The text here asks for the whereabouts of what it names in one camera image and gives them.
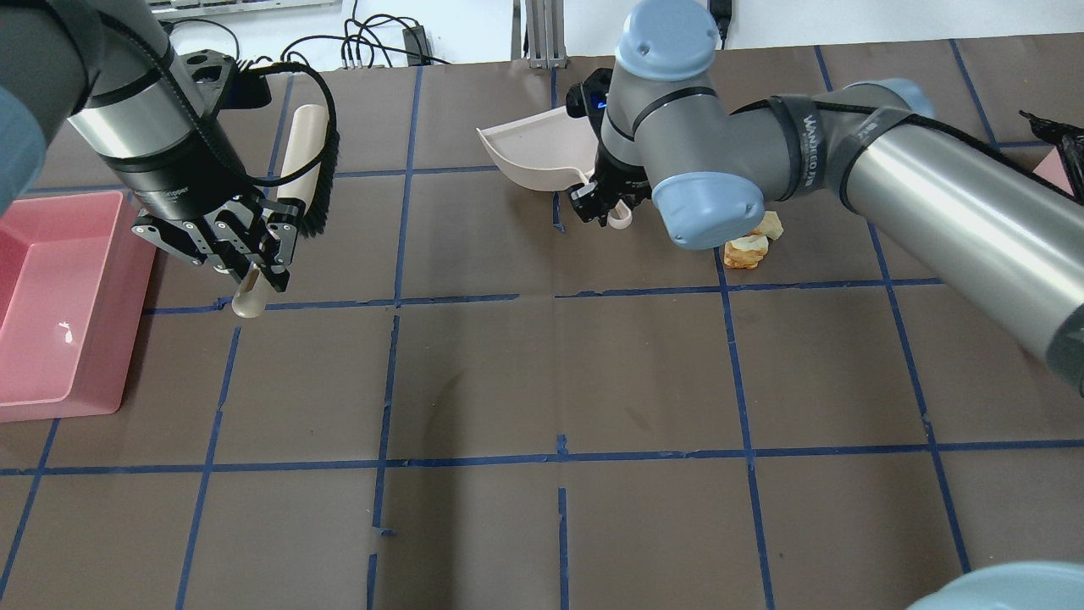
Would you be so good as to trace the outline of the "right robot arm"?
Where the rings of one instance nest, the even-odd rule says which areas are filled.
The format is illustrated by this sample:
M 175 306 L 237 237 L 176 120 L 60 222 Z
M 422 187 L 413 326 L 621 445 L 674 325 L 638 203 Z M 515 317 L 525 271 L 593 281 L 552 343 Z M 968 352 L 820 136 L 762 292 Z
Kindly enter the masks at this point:
M 653 202 L 678 247 L 743 238 L 771 202 L 827 191 L 1081 387 L 1083 215 L 1049 181 L 941 121 L 919 86 L 868 80 L 777 94 L 728 113 L 709 70 L 720 36 L 693 1 L 644 1 L 611 69 L 567 92 L 597 147 L 567 189 L 606 225 Z

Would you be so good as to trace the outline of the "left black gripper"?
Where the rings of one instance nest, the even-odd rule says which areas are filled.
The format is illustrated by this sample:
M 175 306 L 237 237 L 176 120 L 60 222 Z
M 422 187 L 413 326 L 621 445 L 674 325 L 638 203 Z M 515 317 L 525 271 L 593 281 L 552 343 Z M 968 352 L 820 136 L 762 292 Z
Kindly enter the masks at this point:
M 295 220 L 299 209 L 259 193 L 241 194 L 197 219 L 158 219 L 140 211 L 131 231 L 190 265 L 212 268 L 231 280 L 245 280 L 256 265 L 274 293 L 286 293 L 299 231 L 269 229 L 264 215 L 273 212 Z

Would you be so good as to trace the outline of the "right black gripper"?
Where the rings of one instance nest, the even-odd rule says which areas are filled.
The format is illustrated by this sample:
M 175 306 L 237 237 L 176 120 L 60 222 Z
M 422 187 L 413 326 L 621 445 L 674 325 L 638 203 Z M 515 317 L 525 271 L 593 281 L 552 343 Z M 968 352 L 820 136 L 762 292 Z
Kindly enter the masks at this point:
M 650 198 L 651 185 L 628 128 L 608 111 L 611 72 L 593 72 L 566 93 L 566 115 L 586 119 L 597 140 L 591 178 L 566 189 L 573 211 L 584 223 L 616 225 Z

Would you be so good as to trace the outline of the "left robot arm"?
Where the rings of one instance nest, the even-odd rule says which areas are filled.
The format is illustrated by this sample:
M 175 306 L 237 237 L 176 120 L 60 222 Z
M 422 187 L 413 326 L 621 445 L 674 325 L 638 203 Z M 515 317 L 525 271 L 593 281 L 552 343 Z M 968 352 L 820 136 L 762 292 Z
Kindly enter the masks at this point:
M 3 209 L 69 124 L 136 196 L 137 236 L 284 293 L 305 204 L 266 198 L 270 181 L 247 173 L 222 130 L 237 75 L 223 54 L 178 54 L 139 1 L 4 1 Z

